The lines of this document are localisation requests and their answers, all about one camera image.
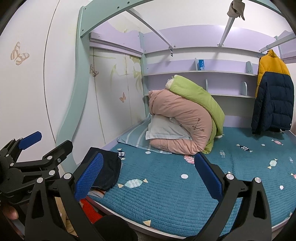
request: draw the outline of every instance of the red cloth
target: red cloth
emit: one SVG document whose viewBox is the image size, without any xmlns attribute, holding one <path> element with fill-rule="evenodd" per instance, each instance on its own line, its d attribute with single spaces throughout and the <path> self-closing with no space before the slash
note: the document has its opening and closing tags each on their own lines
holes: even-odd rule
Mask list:
<svg viewBox="0 0 296 241">
<path fill-rule="evenodd" d="M 103 217 L 102 215 L 98 214 L 94 210 L 92 205 L 90 205 L 90 203 L 86 199 L 81 199 L 80 202 L 83 204 L 82 209 L 85 212 L 86 216 L 91 221 L 91 223 L 95 223 L 96 221 L 98 221 L 100 218 Z"/>
</svg>

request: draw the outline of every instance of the pink comforter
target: pink comforter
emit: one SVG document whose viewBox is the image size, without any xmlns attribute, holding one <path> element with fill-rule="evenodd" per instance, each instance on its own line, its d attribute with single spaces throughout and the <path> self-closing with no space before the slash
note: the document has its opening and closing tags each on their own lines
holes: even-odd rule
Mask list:
<svg viewBox="0 0 296 241">
<path fill-rule="evenodd" d="M 212 118 L 205 108 L 163 89 L 149 92 L 149 111 L 152 115 L 175 117 L 192 136 L 192 140 L 151 139 L 152 146 L 184 155 L 204 150 L 212 132 Z"/>
</svg>

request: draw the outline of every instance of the green comforter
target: green comforter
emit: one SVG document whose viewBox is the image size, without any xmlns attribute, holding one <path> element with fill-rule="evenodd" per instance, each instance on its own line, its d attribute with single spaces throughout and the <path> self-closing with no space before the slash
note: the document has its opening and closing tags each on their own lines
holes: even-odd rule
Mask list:
<svg viewBox="0 0 296 241">
<path fill-rule="evenodd" d="M 210 153 L 213 148 L 215 136 L 223 134 L 225 115 L 221 107 L 211 94 L 183 76 L 175 75 L 173 80 L 166 84 L 166 88 L 177 95 L 201 105 L 210 113 L 212 116 L 212 132 L 209 142 L 203 151 L 205 154 Z"/>
</svg>

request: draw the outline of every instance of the light green bed frame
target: light green bed frame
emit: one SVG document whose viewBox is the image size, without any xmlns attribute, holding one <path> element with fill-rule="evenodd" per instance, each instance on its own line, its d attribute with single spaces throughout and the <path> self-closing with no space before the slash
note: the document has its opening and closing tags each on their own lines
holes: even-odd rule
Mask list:
<svg viewBox="0 0 296 241">
<path fill-rule="evenodd" d="M 76 32 L 74 87 L 64 120 L 57 134 L 57 146 L 65 140 L 72 141 L 83 111 L 89 85 L 90 32 L 115 15 L 150 1 L 152 0 L 93 0 L 88 5 L 81 7 Z M 261 4 L 282 15 L 279 9 L 270 2 L 270 0 L 251 1 Z M 65 172 L 73 173 L 77 168 L 73 155 L 68 155 L 67 159 L 61 163 L 61 166 Z"/>
</svg>

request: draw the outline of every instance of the wall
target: wall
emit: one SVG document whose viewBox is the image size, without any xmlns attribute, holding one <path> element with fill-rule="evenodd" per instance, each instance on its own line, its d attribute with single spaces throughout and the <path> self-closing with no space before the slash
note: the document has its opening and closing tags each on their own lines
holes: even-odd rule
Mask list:
<svg viewBox="0 0 296 241">
<path fill-rule="evenodd" d="M 74 83 L 78 13 L 89 2 L 26 1 L 0 37 L 0 146 L 42 133 L 42 140 L 23 151 L 19 161 L 41 159 L 55 147 Z M 20 57 L 10 59 L 14 48 L 12 57 L 27 57 L 19 65 Z"/>
<path fill-rule="evenodd" d="M 73 138 L 76 163 L 90 147 L 102 148 L 145 118 L 140 59 L 91 48 L 89 60 L 89 90 Z"/>
<path fill-rule="evenodd" d="M 245 21 L 237 18 L 234 21 L 234 27 L 254 30 L 272 37 L 280 35 L 284 30 L 291 31 L 284 17 L 252 1 L 244 0 L 243 2 L 245 3 Z M 230 3 L 231 0 L 154 0 L 137 6 L 135 9 L 149 24 L 157 29 L 165 29 L 185 25 L 226 25 Z M 140 28 L 142 33 L 151 32 L 149 28 L 126 12 L 115 16 L 109 20 L 109 23 L 119 31 L 120 29 L 130 31 Z"/>
<path fill-rule="evenodd" d="M 20 161 L 41 159 L 55 147 L 46 111 L 43 66 L 57 4 L 58 0 L 26 1 L 0 37 L 0 146 L 35 131 L 42 133 L 42 140 L 23 151 Z"/>
</svg>

